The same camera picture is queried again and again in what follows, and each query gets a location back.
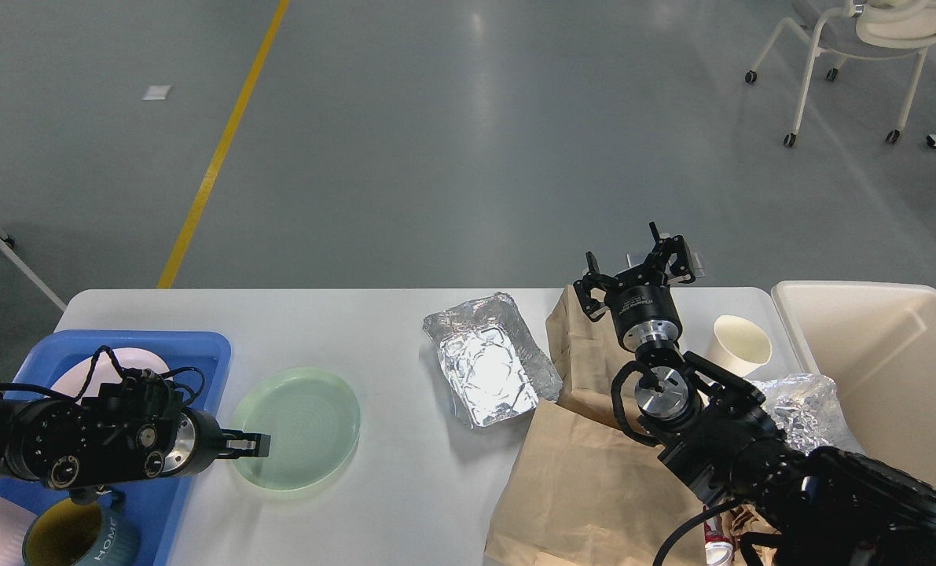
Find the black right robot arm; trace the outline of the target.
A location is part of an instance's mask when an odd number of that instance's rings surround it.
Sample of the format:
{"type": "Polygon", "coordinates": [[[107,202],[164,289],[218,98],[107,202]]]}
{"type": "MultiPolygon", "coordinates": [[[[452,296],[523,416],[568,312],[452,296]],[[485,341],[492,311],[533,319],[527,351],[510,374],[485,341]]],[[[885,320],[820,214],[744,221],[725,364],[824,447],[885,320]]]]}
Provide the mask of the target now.
{"type": "Polygon", "coordinates": [[[762,391],[679,350],[671,286],[694,282],[701,269],[683,236],[648,228],[654,246],[644,261],[611,275],[587,252],[572,287],[591,322],[611,316],[618,345],[632,355],[609,383],[619,429],[659,447],[662,465],[704,505],[669,534],[654,564],[694,527],[748,504],[773,527],[740,537],[748,565],[762,562],[762,547],[776,565],[936,565],[934,487],[854,451],[792,448],[763,410],[762,391]]]}

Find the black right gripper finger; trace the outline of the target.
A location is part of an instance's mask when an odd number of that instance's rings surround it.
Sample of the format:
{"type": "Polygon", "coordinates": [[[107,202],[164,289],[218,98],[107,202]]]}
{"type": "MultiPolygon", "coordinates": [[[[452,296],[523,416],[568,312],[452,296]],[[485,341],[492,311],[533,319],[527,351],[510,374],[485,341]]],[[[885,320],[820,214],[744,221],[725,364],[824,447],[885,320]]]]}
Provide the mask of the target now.
{"type": "Polygon", "coordinates": [[[605,313],[609,311],[609,307],[603,300],[597,300],[593,297],[593,290],[597,289],[603,291],[604,298],[607,298],[609,293],[618,290],[619,280],[614,276],[609,276],[600,272],[596,255],[593,254],[593,251],[587,251],[584,257],[587,270],[578,280],[573,282],[573,290],[576,297],[578,297],[578,303],[580,309],[582,309],[582,314],[584,314],[590,322],[599,322],[600,319],[605,316],[605,313]]]}
{"type": "Polygon", "coordinates": [[[662,233],[657,223],[649,222],[654,247],[639,265],[623,272],[623,281],[632,285],[670,287],[691,284],[705,276],[699,255],[682,235],[662,233]]]}

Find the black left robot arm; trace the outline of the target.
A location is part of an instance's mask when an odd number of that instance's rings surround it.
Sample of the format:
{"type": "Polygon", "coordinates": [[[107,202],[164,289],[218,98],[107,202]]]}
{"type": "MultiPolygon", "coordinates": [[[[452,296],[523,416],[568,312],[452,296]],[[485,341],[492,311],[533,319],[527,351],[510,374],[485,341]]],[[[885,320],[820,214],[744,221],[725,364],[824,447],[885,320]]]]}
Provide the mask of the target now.
{"type": "Polygon", "coordinates": [[[206,412],[226,382],[230,348],[219,333],[61,331],[48,345],[88,365],[73,393],[44,377],[0,382],[0,479],[86,504],[106,487],[270,454],[270,435],[223,428],[206,412]]]}

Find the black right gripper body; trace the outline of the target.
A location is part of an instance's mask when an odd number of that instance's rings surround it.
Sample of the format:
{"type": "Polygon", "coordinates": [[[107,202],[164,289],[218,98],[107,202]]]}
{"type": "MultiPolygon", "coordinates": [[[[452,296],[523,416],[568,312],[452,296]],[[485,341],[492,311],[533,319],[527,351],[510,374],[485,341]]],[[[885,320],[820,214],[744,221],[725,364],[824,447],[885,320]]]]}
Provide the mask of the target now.
{"type": "Polygon", "coordinates": [[[605,305],[623,350],[635,352],[658,341],[678,343],[682,336],[682,322],[668,286],[636,285],[608,291],[605,305]]]}

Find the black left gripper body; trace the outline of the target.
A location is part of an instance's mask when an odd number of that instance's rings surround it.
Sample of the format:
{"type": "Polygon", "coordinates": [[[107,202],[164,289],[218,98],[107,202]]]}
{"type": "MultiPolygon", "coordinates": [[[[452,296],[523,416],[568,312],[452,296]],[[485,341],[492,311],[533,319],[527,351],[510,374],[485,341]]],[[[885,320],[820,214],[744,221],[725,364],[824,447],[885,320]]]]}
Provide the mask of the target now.
{"type": "Polygon", "coordinates": [[[181,411],[173,447],[165,455],[158,479],[195,476],[218,458],[224,436],[209,413],[185,408],[181,411]]]}

